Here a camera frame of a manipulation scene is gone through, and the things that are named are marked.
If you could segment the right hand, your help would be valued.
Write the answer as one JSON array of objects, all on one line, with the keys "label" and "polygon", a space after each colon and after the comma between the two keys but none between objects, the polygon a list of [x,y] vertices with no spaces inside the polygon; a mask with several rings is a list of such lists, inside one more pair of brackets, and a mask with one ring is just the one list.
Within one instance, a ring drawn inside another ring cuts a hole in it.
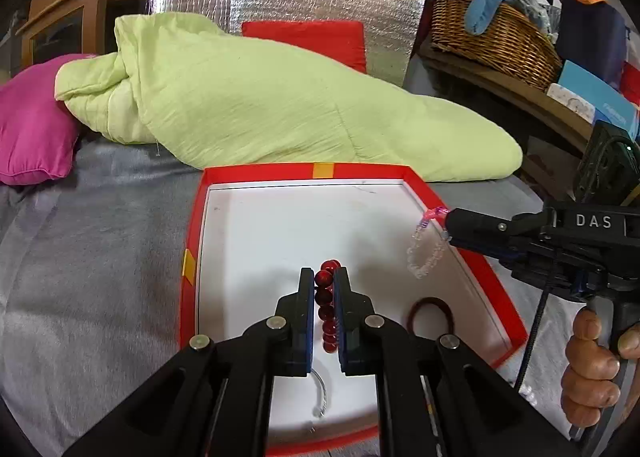
[{"label": "right hand", "polygon": [[613,382],[623,361],[639,359],[639,325],[618,340],[618,354],[600,347],[602,321],[583,307],[574,318],[573,333],[565,356],[568,366],[561,380],[561,407],[569,423],[579,428],[596,425],[606,407],[620,400],[620,387]]}]

